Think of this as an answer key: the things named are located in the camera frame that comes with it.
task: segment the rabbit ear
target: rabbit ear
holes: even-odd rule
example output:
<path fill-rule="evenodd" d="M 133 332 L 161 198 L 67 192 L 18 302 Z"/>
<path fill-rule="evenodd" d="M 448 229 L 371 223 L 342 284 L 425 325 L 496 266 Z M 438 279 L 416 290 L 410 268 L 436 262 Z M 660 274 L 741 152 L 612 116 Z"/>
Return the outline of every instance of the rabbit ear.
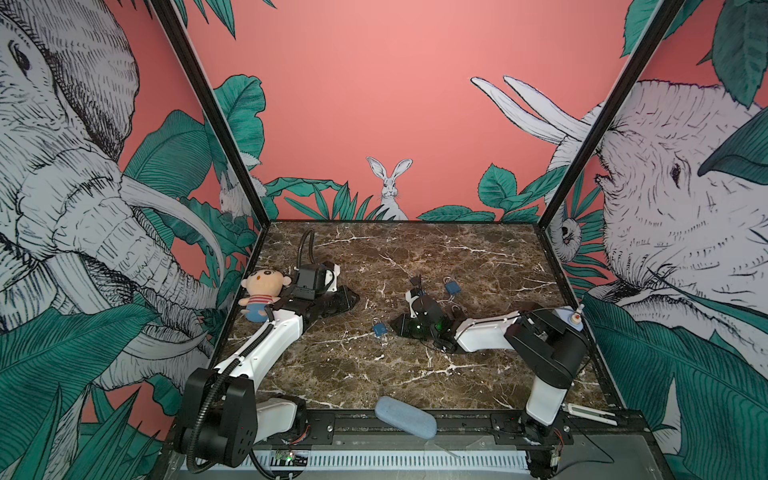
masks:
<path fill-rule="evenodd" d="M 413 165 L 413 160 L 410 158 L 406 158 L 405 160 L 401 161 L 399 164 L 397 164 L 397 167 L 395 167 L 395 171 L 392 172 L 392 178 L 397 178 L 404 174 L 406 170 L 411 167 L 411 165 Z"/>
<path fill-rule="evenodd" d="M 366 159 L 368 160 L 368 163 L 371 164 L 373 174 L 382 180 L 386 180 L 386 169 L 384 168 L 384 165 L 373 157 L 366 157 Z"/>

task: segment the plush toy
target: plush toy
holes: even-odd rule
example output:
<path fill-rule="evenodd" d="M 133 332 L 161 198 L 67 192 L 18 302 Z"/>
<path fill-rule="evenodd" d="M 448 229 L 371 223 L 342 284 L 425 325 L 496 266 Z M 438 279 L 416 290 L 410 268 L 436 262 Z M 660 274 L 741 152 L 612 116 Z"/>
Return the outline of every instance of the plush toy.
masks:
<path fill-rule="evenodd" d="M 266 312 L 264 311 L 264 306 L 279 300 L 280 298 L 277 295 L 289 283 L 290 277 L 283 276 L 282 273 L 276 270 L 259 270 L 244 279 L 240 285 L 248 290 L 249 296 L 237 301 L 241 306 L 246 307 L 241 312 L 251 322 L 265 321 Z"/>

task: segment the plush toy head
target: plush toy head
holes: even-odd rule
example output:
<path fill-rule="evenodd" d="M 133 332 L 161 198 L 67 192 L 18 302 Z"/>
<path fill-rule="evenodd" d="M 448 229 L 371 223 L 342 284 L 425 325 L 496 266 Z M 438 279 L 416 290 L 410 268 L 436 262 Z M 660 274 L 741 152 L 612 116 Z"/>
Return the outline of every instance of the plush toy head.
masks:
<path fill-rule="evenodd" d="M 259 270 L 240 283 L 249 295 L 278 296 L 284 286 L 290 283 L 289 276 L 283 276 L 277 270 Z"/>

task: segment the brown marble surface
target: brown marble surface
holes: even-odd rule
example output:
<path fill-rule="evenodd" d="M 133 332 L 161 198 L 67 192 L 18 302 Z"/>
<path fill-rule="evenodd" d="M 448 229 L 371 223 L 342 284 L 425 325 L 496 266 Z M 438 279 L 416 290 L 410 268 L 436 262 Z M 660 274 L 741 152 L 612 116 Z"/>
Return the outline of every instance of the brown marble surface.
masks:
<path fill-rule="evenodd" d="M 462 291 L 454 301 L 468 316 L 508 313 L 521 301 L 560 306 L 554 276 L 528 225 L 427 223 L 276 222 L 269 229 L 259 266 L 290 272 L 302 233 L 316 231 L 315 260 L 332 260 L 340 282 L 360 295 L 357 306 L 314 323 L 278 359 L 260 386 L 259 401 L 276 394 L 307 400 L 310 408 L 372 409 L 391 396 L 422 409 L 523 409 L 532 371 L 512 351 L 446 355 L 418 340 L 372 327 L 404 313 L 411 275 L 450 310 L 443 279 Z M 225 359 L 258 329 L 242 316 L 230 333 Z M 566 398 L 604 408 L 592 366 L 584 369 Z"/>

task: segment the rabbit illustration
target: rabbit illustration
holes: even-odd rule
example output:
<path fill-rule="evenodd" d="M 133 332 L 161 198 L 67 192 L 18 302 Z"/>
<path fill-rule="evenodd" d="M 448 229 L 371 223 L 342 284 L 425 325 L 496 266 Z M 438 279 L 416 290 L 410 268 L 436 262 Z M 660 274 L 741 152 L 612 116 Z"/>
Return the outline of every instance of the rabbit illustration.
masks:
<path fill-rule="evenodd" d="M 382 220 L 408 220 L 408 217 L 400 210 L 395 199 L 398 192 L 395 186 L 395 180 L 397 177 L 404 174 L 413 164 L 413 160 L 406 159 L 401 161 L 395 167 L 395 171 L 392 172 L 391 177 L 387 177 L 386 169 L 380 161 L 372 157 L 367 157 L 368 163 L 371 164 L 371 170 L 373 174 L 378 178 L 384 180 L 384 188 L 382 188 L 382 210 L 386 210 Z"/>

